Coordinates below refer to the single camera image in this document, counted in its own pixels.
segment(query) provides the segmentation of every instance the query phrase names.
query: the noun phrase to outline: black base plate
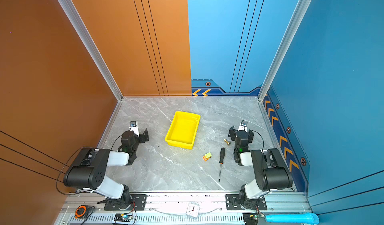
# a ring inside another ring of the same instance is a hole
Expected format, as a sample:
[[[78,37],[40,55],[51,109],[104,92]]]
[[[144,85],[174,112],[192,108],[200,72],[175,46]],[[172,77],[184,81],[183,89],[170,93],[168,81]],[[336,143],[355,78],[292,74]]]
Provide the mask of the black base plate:
[[[135,210],[143,211],[145,208],[145,203],[147,201],[146,194],[131,194],[133,201],[135,201]],[[105,211],[116,211],[118,208],[113,207],[110,203],[106,203],[104,206]],[[132,206],[127,207],[127,211],[132,210]]]
[[[239,194],[226,194],[225,202],[227,203],[227,210],[245,210],[238,203],[240,201]],[[266,210],[266,203],[264,197],[262,199],[258,199],[257,204],[258,210]]]

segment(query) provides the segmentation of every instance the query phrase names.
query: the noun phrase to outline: orange wall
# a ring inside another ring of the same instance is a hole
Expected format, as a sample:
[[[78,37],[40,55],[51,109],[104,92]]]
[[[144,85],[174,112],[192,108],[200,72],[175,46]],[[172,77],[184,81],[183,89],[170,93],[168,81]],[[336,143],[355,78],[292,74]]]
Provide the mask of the orange wall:
[[[117,101],[57,0],[0,0],[0,16],[0,131],[59,161],[0,133],[1,223],[51,224],[57,170],[98,144]]]
[[[190,95],[187,0],[72,0],[125,96]]]

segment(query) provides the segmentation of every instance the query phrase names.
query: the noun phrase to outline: orange chevron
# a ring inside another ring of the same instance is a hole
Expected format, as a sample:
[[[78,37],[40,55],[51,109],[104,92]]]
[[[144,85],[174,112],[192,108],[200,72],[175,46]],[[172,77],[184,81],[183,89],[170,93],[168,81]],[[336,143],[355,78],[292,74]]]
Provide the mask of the orange chevron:
[[[266,109],[266,104],[267,104],[267,103],[271,103],[271,102],[270,102],[270,101],[265,101],[265,109]]]
[[[197,95],[196,93],[200,92],[201,89],[197,89],[194,93],[192,93],[193,95],[195,95],[196,97],[198,97],[199,95]]]
[[[289,152],[290,154],[293,155],[293,152],[290,149],[288,149],[287,147],[284,147],[284,157],[285,157],[285,159],[287,159],[287,152]]]
[[[281,141],[286,141],[286,142],[288,142],[287,139],[286,139],[285,137],[280,136],[280,147],[281,147]]]
[[[273,126],[273,120],[279,121],[279,119],[277,119],[277,117],[272,116],[272,126]]]
[[[295,167],[297,167],[297,169],[300,169],[299,168],[299,165],[297,165],[294,161],[292,160],[289,160],[289,170],[292,172],[292,165],[294,165]]]
[[[272,108],[268,108],[268,117],[271,117],[271,111],[274,112],[275,110],[273,110]]]
[[[206,90],[205,92],[203,92],[203,95],[207,97],[207,96],[208,96],[208,95],[207,95],[207,92],[209,92],[210,90],[211,90],[211,89],[208,89],[208,90]]]

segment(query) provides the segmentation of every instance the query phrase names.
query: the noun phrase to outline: clock face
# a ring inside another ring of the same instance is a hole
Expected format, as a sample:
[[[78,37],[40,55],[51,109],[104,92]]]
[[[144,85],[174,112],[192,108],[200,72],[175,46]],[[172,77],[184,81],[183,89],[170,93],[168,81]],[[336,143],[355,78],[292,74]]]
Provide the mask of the clock face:
[[[187,208],[187,215],[197,218],[199,216],[200,205],[197,203],[189,203]]]

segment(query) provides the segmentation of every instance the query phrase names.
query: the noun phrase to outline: metal fitting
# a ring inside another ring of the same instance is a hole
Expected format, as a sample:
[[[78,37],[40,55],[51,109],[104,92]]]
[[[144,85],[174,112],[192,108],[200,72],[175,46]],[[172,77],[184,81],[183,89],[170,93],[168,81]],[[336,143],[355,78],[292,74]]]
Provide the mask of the metal fitting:
[[[231,142],[229,142],[227,139],[224,139],[224,141],[227,143],[227,145],[231,145]]]

